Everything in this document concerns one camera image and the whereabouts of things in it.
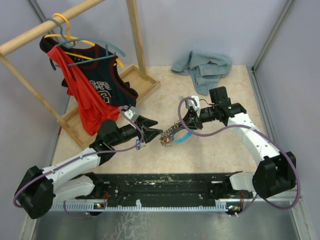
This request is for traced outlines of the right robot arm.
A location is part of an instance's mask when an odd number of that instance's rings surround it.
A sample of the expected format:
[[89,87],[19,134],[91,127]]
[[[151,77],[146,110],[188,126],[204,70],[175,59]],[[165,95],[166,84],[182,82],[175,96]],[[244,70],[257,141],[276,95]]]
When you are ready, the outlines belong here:
[[227,89],[209,91],[211,104],[202,108],[198,96],[182,98],[187,113],[178,115],[179,128],[196,136],[209,137],[230,129],[246,147],[256,164],[255,172],[237,172],[227,177],[223,192],[235,198],[242,190],[255,192],[267,199],[297,187],[296,158],[284,152],[264,135],[240,103],[233,103]]

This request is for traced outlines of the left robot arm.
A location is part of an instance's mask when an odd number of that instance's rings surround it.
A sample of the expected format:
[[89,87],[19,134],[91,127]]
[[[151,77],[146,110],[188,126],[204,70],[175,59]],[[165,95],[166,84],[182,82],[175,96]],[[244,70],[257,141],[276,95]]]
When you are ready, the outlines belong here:
[[22,208],[31,219],[45,215],[53,205],[70,199],[97,199],[105,184],[92,169],[105,164],[118,151],[115,146],[135,139],[133,149],[163,133],[154,128],[157,121],[138,116],[118,127],[112,119],[102,122],[96,139],[77,155],[45,168],[33,166],[27,170],[13,197],[13,205]]

